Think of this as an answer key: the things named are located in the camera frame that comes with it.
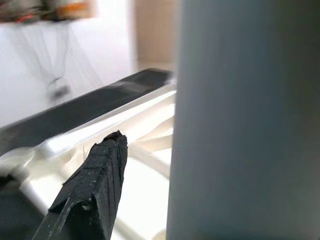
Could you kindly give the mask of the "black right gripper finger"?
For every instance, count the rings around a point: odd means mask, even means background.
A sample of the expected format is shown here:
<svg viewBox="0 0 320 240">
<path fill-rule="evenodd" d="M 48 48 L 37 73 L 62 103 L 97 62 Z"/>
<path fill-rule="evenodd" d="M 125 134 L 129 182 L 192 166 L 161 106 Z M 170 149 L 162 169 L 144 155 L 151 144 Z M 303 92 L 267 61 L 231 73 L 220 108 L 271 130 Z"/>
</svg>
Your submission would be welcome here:
<svg viewBox="0 0 320 240">
<path fill-rule="evenodd" d="M 127 137 L 120 131 L 94 144 L 84 163 L 63 183 L 33 239 L 109 240 L 127 158 Z"/>
</svg>

